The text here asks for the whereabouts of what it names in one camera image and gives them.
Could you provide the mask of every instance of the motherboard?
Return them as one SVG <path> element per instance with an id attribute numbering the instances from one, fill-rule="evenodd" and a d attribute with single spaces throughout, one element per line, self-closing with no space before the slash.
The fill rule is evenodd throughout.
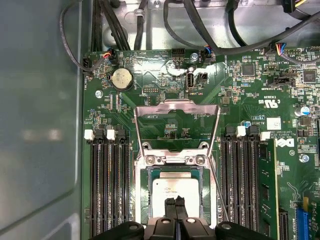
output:
<path id="1" fill-rule="evenodd" d="M 285 54 L 303 61 L 320 47 Z M 113 51 L 83 89 L 82 239 L 147 225 L 177 196 L 212 227 L 320 238 L 319 62 L 266 49 Z"/>

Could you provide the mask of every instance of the gray metal panel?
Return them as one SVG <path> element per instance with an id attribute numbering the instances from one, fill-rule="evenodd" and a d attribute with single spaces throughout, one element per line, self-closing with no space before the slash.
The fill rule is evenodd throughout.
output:
<path id="1" fill-rule="evenodd" d="M 170 49 L 184 47 L 183 44 L 174 40 L 166 31 L 163 20 L 163 2 L 155 8 L 152 4 L 154 0 L 149 0 L 145 9 L 145 24 L 142 38 L 141 49 Z M 138 8 L 137 0 L 127 0 L 126 4 L 115 9 L 121 25 L 128 32 L 128 41 L 133 47 L 137 32 L 137 17 L 134 15 L 134 9 Z M 225 14 L 225 5 L 227 1 L 211 0 L 210 2 L 201 3 L 196 0 L 199 15 L 209 33 L 213 36 L 215 43 L 222 48 L 238 47 L 237 42 L 233 39 L 228 26 L 228 19 Z M 259 1 L 248 0 L 250 6 L 239 5 L 235 11 L 235 23 L 237 30 L 244 41 L 248 44 L 270 38 L 283 32 L 287 27 L 292 27 L 300 21 L 284 13 L 283 8 L 274 0 Z M 310 0 L 299 7 L 308 14 L 314 14 L 320 11 L 320 3 L 317 0 Z M 201 45 L 205 44 L 193 24 L 191 23 L 183 4 L 169 4 L 168 22 L 171 28 L 178 36 L 184 40 Z M 114 39 L 108 31 L 108 24 L 104 18 L 102 27 L 102 39 L 105 45 L 115 45 Z M 300 29 L 295 34 L 284 39 L 290 47 L 296 46 L 315 46 L 319 45 L 320 27 L 311 23 Z"/>
<path id="2" fill-rule="evenodd" d="M 89 29 L 89 3 L 66 16 L 66 35 L 75 53 L 84 9 Z M 82 84 L 59 35 L 58 18 L 66 4 L 1 3 L 1 240 L 80 239 L 81 155 L 76 138 Z M 88 46 L 88 37 L 82 40 Z"/>

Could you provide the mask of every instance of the wire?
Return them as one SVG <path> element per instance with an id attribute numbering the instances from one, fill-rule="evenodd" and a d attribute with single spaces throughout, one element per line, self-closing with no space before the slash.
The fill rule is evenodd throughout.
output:
<path id="1" fill-rule="evenodd" d="M 307 0 L 301 0 L 295 4 L 295 7 L 299 7 L 301 4 L 305 3 Z"/>
<path id="2" fill-rule="evenodd" d="M 92 67 L 85 67 L 83 65 L 81 65 L 75 58 L 75 56 L 73 55 L 69 45 L 68 45 L 68 41 L 67 41 L 67 38 L 66 38 L 66 34 L 65 34 L 65 24 L 64 24 L 64 18 L 65 18 L 65 15 L 66 15 L 66 12 L 71 8 L 73 7 L 74 5 L 76 4 L 79 4 L 81 3 L 82 0 L 80 1 L 74 1 L 72 3 L 70 3 L 69 5 L 67 5 L 60 13 L 60 17 L 59 17 L 59 31 L 60 31 L 60 35 L 61 35 L 61 39 L 62 39 L 62 43 L 63 43 L 63 46 L 64 46 L 64 49 L 66 51 L 66 53 L 68 54 L 68 56 L 70 57 L 71 61 L 80 69 L 82 69 L 83 71 L 86 71 L 86 72 L 92 72 L 94 71 L 95 69 L 97 69 L 103 62 L 104 62 L 104 58 L 100 58 Z"/>
<path id="3" fill-rule="evenodd" d="M 119 33 L 117 31 L 117 28 L 114 25 L 110 15 L 109 15 L 109 13 L 107 11 L 107 8 L 106 8 L 106 6 L 104 4 L 104 0 L 99 0 L 99 4 L 100 4 L 101 10 L 102 10 L 102 12 L 103 12 L 103 14 L 105 16 L 105 19 L 108 22 L 109 28 L 110 28 L 110 30 L 112 32 L 112 36 L 113 36 L 113 38 L 115 40 L 115 43 L 116 43 L 118 49 L 119 50 L 125 50 L 125 47 L 124 47 L 123 42 L 122 42 L 122 39 L 120 38 Z"/>
<path id="4" fill-rule="evenodd" d="M 124 32 L 124 29 L 122 28 L 115 12 L 113 11 L 109 0 L 100 0 L 100 2 L 104 3 L 104 6 L 105 6 L 107 12 L 109 13 L 110 18 L 111 18 L 111 21 L 113 22 L 117 32 L 119 33 L 120 39 L 122 40 L 122 42 L 124 44 L 123 45 L 124 50 L 130 51 L 131 49 L 130 49 L 126 34 Z"/>
<path id="5" fill-rule="evenodd" d="M 181 37 L 179 37 L 174 31 L 173 29 L 170 27 L 169 23 L 168 23 L 168 15 L 169 15 L 169 4 L 181 4 L 181 1 L 178 0 L 165 0 L 164 4 L 163 4 L 163 21 L 164 21 L 164 27 L 166 29 L 166 31 L 170 34 L 170 36 L 178 41 L 179 43 L 186 45 L 187 47 L 191 48 L 191 49 L 198 49 L 198 50 L 203 50 L 204 48 L 202 46 L 197 46 L 194 45 L 190 42 L 187 42 L 185 40 L 183 40 Z"/>
<path id="6" fill-rule="evenodd" d="M 235 23 L 235 10 L 236 9 L 231 9 L 228 12 L 228 23 L 229 23 L 229 28 L 230 28 L 230 32 L 234 38 L 234 40 L 241 46 L 247 46 L 247 44 L 245 43 L 245 41 L 243 41 L 243 39 L 241 38 L 241 36 L 239 35 L 237 28 L 236 28 L 236 23 Z"/>
<path id="7" fill-rule="evenodd" d="M 301 61 L 301 60 L 297 60 L 292 57 L 289 57 L 289 56 L 285 55 L 286 45 L 287 45 L 286 43 L 277 43 L 275 46 L 276 46 L 276 50 L 277 50 L 278 55 L 287 61 L 290 61 L 290 62 L 297 64 L 297 65 L 314 64 L 314 63 L 317 63 L 320 61 L 320 57 L 313 59 L 313 60 L 306 60 L 306 61 Z"/>
<path id="8" fill-rule="evenodd" d="M 270 37 L 266 40 L 263 40 L 261 42 L 247 45 L 247 46 L 241 46 L 241 47 L 234 47 L 234 48 L 222 48 L 218 47 L 213 39 L 211 38 L 210 34 L 208 33 L 204 23 L 202 22 L 197 9 L 195 5 L 193 4 L 192 0 L 183 0 L 184 7 L 192 21 L 192 24 L 197 29 L 197 31 L 200 33 L 202 38 L 206 41 L 207 44 L 210 45 L 211 49 L 214 51 L 216 55 L 235 55 L 235 54 L 242 54 L 248 51 L 252 51 L 254 49 L 261 49 L 264 47 L 267 47 L 271 43 L 275 43 L 277 41 L 280 41 L 281 39 L 284 39 L 288 37 L 289 35 L 295 33 L 299 29 L 305 27 L 309 23 L 314 22 L 318 18 L 320 18 L 320 11 L 317 13 L 311 15 L 308 19 L 303 20 L 296 24 L 295 26 L 289 28 L 288 30 L 283 31 L 280 34 L 277 34 L 273 37 Z"/>
<path id="9" fill-rule="evenodd" d="M 211 38 L 192 0 L 183 0 L 183 4 L 194 28 L 197 30 L 197 32 L 200 34 L 203 40 L 211 47 L 214 53 L 216 55 L 221 55 L 222 52 Z"/>
<path id="10" fill-rule="evenodd" d="M 141 3 L 138 9 L 144 10 L 146 5 L 148 4 L 148 0 L 141 0 Z M 144 17 L 138 16 L 136 19 L 136 36 L 134 40 L 134 50 L 141 49 L 142 35 L 144 34 Z"/>

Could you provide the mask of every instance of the black cable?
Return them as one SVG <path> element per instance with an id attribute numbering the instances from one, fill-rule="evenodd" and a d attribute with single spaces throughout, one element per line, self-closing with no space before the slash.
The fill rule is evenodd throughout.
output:
<path id="1" fill-rule="evenodd" d="M 95 0 L 96 3 L 96 27 L 95 27 L 95 40 L 96 40 L 96 52 L 101 52 L 102 51 L 102 12 L 101 12 L 101 7 L 98 2 L 98 0 Z"/>
<path id="2" fill-rule="evenodd" d="M 96 51 L 97 36 L 97 0 L 93 0 L 92 4 L 92 27 L 91 27 L 91 52 Z"/>
<path id="3" fill-rule="evenodd" d="M 100 4 L 100 7 L 101 7 L 101 10 L 105 16 L 105 19 L 106 21 L 108 22 L 108 25 L 109 25 L 109 28 L 111 29 L 111 32 L 112 32 L 112 36 L 115 40 L 115 43 L 116 43 L 116 46 L 118 47 L 119 50 L 125 50 L 125 47 L 124 47 L 124 44 L 122 42 L 122 39 L 120 38 L 119 36 L 119 33 L 117 31 L 117 28 L 116 26 L 114 25 L 114 22 L 112 21 L 108 11 L 107 11 L 107 8 L 104 4 L 104 0 L 99 0 L 99 4 Z"/>
<path id="4" fill-rule="evenodd" d="M 128 40 L 127 40 L 127 37 L 126 37 L 126 34 L 124 32 L 124 29 L 122 28 L 114 10 L 112 9 L 112 6 L 109 2 L 109 0 L 101 0 L 100 2 L 103 2 L 104 3 L 104 6 L 109 14 L 109 17 L 111 18 L 116 30 L 118 31 L 119 33 L 119 36 L 122 40 L 122 42 L 124 43 L 123 47 L 124 47 L 124 50 L 128 50 L 130 51 L 130 46 L 129 46 L 129 43 L 128 43 Z"/>
<path id="5" fill-rule="evenodd" d="M 62 42 L 63 42 L 63 46 L 64 46 L 64 49 L 66 51 L 66 53 L 68 54 L 68 56 L 70 57 L 71 61 L 80 69 L 86 71 L 86 72 L 92 72 L 94 71 L 95 69 L 97 69 L 102 63 L 103 61 L 105 60 L 103 57 L 100 58 L 96 63 L 95 65 L 93 65 L 92 67 L 88 68 L 88 67 L 85 67 L 83 65 L 81 65 L 75 58 L 75 56 L 73 55 L 69 45 L 68 45 L 68 42 L 67 42 L 67 38 L 66 38 L 66 34 L 65 34 L 65 28 L 64 28 L 64 18 L 65 18 L 65 15 L 66 15 L 66 12 L 71 8 L 73 7 L 75 4 L 78 4 L 82 2 L 81 1 L 75 1 L 75 2 L 72 2 L 70 3 L 69 5 L 67 5 L 60 13 L 60 18 L 59 18 L 59 30 L 60 30 L 60 35 L 61 35 L 61 38 L 62 38 Z"/>
<path id="6" fill-rule="evenodd" d="M 295 18 L 295 19 L 298 19 L 298 20 L 306 20 L 310 17 L 310 14 L 304 12 L 304 11 L 301 11 L 300 9 L 296 8 L 293 12 L 291 13 L 288 13 L 291 17 Z M 315 24 L 319 25 L 320 26 L 320 19 L 317 19 L 314 21 Z"/>
<path id="7" fill-rule="evenodd" d="M 261 49 L 267 47 L 271 43 L 275 43 L 277 41 L 280 41 L 281 39 L 284 39 L 288 37 L 289 35 L 295 33 L 299 29 L 305 27 L 309 23 L 314 22 L 318 18 L 320 18 L 320 11 L 317 13 L 311 15 L 308 19 L 299 22 L 295 26 L 289 28 L 288 30 L 283 31 L 282 33 L 275 35 L 273 37 L 270 37 L 266 40 L 263 40 L 261 42 L 247 45 L 247 46 L 241 46 L 241 47 L 234 47 L 234 48 L 222 48 L 218 47 L 213 39 L 211 38 L 210 34 L 208 33 L 204 23 L 202 22 L 198 11 L 193 4 L 192 0 L 183 0 L 184 7 L 189 15 L 189 18 L 191 19 L 192 24 L 197 29 L 198 33 L 201 35 L 201 37 L 206 41 L 206 43 L 211 47 L 211 49 L 215 52 L 216 55 L 234 55 L 234 54 L 243 54 L 248 51 L 252 51 L 254 49 Z"/>
<path id="8" fill-rule="evenodd" d="M 183 0 L 183 4 L 194 28 L 197 30 L 197 32 L 200 34 L 203 40 L 211 47 L 213 52 L 216 55 L 221 55 L 222 53 L 220 51 L 220 48 L 211 38 L 192 0 Z"/>
<path id="9" fill-rule="evenodd" d="M 243 41 L 243 39 L 241 38 L 241 36 L 239 35 L 237 28 L 236 28 L 236 23 L 235 23 L 235 10 L 236 9 L 231 9 L 227 14 L 228 14 L 228 23 L 229 23 L 229 28 L 230 28 L 230 32 L 234 38 L 234 40 L 241 46 L 247 46 L 247 44 L 245 43 L 245 41 Z"/>
<path id="10" fill-rule="evenodd" d="M 187 42 L 185 40 L 183 40 L 181 37 L 179 37 L 174 31 L 173 29 L 170 27 L 169 22 L 168 22 L 168 15 L 169 15 L 169 4 L 181 4 L 182 2 L 179 0 L 165 0 L 164 1 L 164 5 L 163 5 L 163 21 L 164 21 L 164 27 L 166 29 L 166 31 L 170 34 L 170 36 L 175 39 L 176 41 L 178 41 L 179 43 L 188 46 L 189 48 L 192 49 L 198 49 L 198 50 L 203 50 L 204 47 L 203 46 L 197 46 L 194 45 L 190 42 Z"/>
<path id="11" fill-rule="evenodd" d="M 138 9 L 144 10 L 147 4 L 148 4 L 148 0 L 141 0 Z M 141 49 L 141 41 L 142 41 L 143 34 L 144 34 L 144 17 L 138 16 L 136 18 L 136 36 L 135 36 L 134 47 L 133 47 L 134 50 Z"/>

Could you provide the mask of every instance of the blue pcie slot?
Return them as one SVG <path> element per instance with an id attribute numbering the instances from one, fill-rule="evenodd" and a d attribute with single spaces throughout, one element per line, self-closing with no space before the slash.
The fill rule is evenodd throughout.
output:
<path id="1" fill-rule="evenodd" d="M 297 240 L 309 240 L 308 215 L 302 208 L 296 209 Z"/>

